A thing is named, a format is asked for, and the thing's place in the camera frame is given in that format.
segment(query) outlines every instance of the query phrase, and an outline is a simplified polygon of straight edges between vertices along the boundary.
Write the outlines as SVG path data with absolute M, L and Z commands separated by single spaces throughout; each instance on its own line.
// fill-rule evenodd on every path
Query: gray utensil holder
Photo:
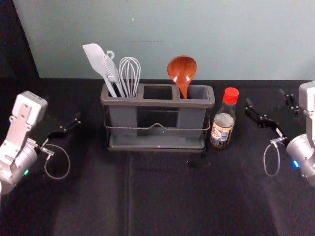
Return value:
M 210 86 L 190 85 L 183 99 L 176 85 L 139 84 L 136 98 L 101 93 L 109 150 L 205 148 L 215 97 Z

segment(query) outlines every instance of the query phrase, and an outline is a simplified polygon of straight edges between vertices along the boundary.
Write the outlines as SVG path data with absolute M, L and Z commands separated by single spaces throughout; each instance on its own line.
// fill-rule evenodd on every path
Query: black tablecloth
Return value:
M 0 141 L 19 90 L 1 85 Z M 2 197 L 1 235 L 313 235 L 315 190 L 292 166 L 281 147 L 276 177 L 263 170 L 262 156 L 276 135 L 244 115 L 249 97 L 265 111 L 284 103 L 283 88 L 297 95 L 299 81 L 194 81 L 214 88 L 216 105 L 223 90 L 240 90 L 236 126 L 226 150 L 209 149 L 212 165 L 188 169 L 200 154 L 108 152 L 104 148 L 102 80 L 41 80 L 34 88 L 49 95 L 47 113 L 62 122 L 78 110 L 83 124 L 65 139 L 54 141 L 70 155 L 65 180 L 50 180 L 44 159 L 30 169 L 9 195 Z M 276 152 L 270 151 L 271 170 Z

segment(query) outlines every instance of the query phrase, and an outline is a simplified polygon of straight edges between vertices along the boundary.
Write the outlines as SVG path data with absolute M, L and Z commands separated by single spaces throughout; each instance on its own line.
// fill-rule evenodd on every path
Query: whisk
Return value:
M 126 97 L 135 97 L 138 91 L 141 65 L 136 58 L 125 57 L 119 63 L 120 84 L 124 88 Z

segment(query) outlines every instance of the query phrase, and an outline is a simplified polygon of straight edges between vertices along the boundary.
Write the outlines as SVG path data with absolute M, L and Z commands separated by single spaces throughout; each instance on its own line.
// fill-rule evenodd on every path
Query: wooden ladle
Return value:
M 179 56 L 172 59 L 167 66 L 167 73 L 187 99 L 188 86 L 197 71 L 197 62 L 190 56 Z

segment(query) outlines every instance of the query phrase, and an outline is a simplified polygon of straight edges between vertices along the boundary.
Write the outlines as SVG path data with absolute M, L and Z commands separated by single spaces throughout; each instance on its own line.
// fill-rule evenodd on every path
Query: glass bottle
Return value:
M 229 143 L 235 124 L 235 106 L 239 96 L 236 88 L 226 88 L 220 109 L 215 115 L 210 143 L 216 149 L 224 149 Z

